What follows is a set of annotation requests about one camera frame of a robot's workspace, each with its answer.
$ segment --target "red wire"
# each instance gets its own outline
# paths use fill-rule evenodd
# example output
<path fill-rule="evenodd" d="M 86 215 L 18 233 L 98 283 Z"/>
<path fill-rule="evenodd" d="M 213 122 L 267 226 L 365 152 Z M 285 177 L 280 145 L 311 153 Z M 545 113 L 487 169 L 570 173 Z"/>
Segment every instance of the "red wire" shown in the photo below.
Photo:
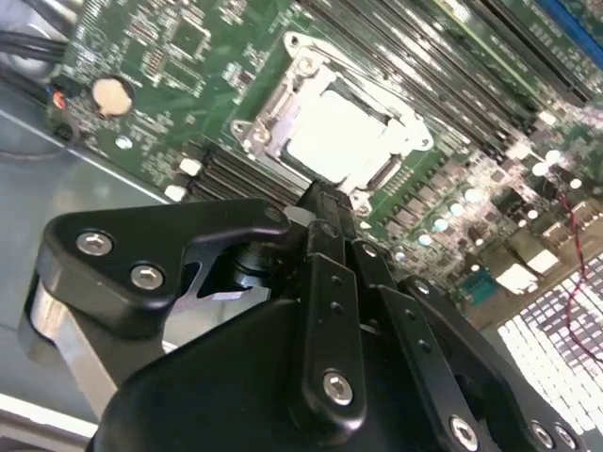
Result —
<path fill-rule="evenodd" d="M 567 298 L 567 302 L 565 303 L 565 326 L 567 327 L 567 330 L 569 331 L 569 337 L 572 339 L 572 341 L 574 341 L 574 343 L 578 347 L 580 347 L 580 349 L 584 353 L 586 353 L 586 355 L 588 355 L 588 357 L 591 360 L 596 361 L 598 363 L 603 363 L 603 360 L 601 360 L 600 358 L 595 356 L 595 354 L 591 350 L 589 350 L 584 344 L 582 344 L 582 342 L 579 340 L 579 338 L 576 336 L 576 334 L 572 331 L 572 303 L 575 301 L 575 298 L 576 298 L 576 295 L 578 294 L 578 292 L 580 290 L 582 290 L 582 286 L 584 285 L 584 283 L 588 282 L 588 275 L 586 273 L 586 265 L 584 265 L 584 253 L 582 252 L 582 240 L 580 239 L 579 227 L 578 227 L 578 223 L 576 222 L 576 215 L 574 214 L 574 211 L 570 207 L 569 202 L 567 201 L 567 197 L 564 194 L 561 195 L 561 200 L 562 200 L 563 208 L 569 214 L 570 225 L 572 228 L 572 233 L 574 235 L 574 243 L 576 244 L 576 251 L 578 252 L 578 259 L 580 262 L 580 279 L 576 283 L 576 287 L 574 287 L 574 290 L 572 290 L 572 292 L 569 294 L 569 297 Z"/>

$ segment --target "black cable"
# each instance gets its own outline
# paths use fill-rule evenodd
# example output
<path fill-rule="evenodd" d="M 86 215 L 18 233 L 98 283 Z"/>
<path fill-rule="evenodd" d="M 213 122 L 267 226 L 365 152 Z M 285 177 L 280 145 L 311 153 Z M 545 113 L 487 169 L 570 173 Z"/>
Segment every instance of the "black cable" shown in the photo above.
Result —
<path fill-rule="evenodd" d="M 57 51 L 47 51 L 17 44 L 7 44 L 2 41 L 0 41 L 0 52 L 16 55 L 21 58 L 37 59 L 38 61 L 46 61 L 55 64 L 59 64 L 63 61 L 63 54 Z"/>
<path fill-rule="evenodd" d="M 3 65 L 0 65 L 0 81 L 19 90 L 38 104 L 46 105 L 48 102 L 48 93 L 43 87 Z"/>
<path fill-rule="evenodd" d="M 44 0 L 21 0 L 34 11 L 36 11 L 44 21 L 52 26 L 61 35 L 69 37 L 73 26 L 58 11 L 48 5 Z"/>
<path fill-rule="evenodd" d="M 59 40 L 48 40 L 37 36 L 27 35 L 25 33 L 17 33 L 14 31 L 0 30 L 0 42 L 6 44 L 26 45 L 42 50 L 57 51 L 64 53 L 67 49 L 67 42 Z"/>

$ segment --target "screw hole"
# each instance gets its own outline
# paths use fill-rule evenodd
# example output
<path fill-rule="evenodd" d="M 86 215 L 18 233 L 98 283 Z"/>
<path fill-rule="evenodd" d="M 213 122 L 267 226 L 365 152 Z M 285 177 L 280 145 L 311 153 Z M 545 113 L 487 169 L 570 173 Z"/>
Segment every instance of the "screw hole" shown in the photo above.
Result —
<path fill-rule="evenodd" d="M 404 311 L 404 313 L 406 314 L 406 316 L 408 318 L 410 318 L 411 320 L 415 321 L 416 320 L 416 315 L 414 312 L 412 312 L 410 309 L 407 309 Z"/>
<path fill-rule="evenodd" d="M 431 353 L 432 352 L 432 346 L 430 346 L 427 342 L 425 342 L 423 339 L 421 339 L 420 341 L 418 341 L 419 346 L 421 347 L 421 349 L 425 352 L 425 353 Z"/>
<path fill-rule="evenodd" d="M 343 315 L 343 306 L 334 301 L 331 303 L 331 311 L 333 311 L 336 315 Z"/>

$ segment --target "motherboard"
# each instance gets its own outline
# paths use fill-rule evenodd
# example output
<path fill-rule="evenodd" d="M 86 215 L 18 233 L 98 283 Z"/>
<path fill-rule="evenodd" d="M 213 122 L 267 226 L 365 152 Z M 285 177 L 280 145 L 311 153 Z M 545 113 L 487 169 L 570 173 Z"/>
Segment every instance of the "motherboard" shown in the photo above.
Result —
<path fill-rule="evenodd" d="M 173 202 L 333 184 L 395 272 L 482 303 L 560 262 L 561 194 L 600 215 L 602 5 L 84 0 L 49 118 Z"/>

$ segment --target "cpu socket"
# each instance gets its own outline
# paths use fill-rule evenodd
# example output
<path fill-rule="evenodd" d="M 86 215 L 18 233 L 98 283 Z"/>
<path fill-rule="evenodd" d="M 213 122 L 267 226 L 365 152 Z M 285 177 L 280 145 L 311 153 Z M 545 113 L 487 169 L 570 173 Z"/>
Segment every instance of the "cpu socket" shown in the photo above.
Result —
<path fill-rule="evenodd" d="M 250 158 L 305 188 L 320 178 L 370 213 L 369 198 L 433 138 L 421 116 L 330 43 L 286 33 L 291 65 L 253 121 L 231 132 Z"/>

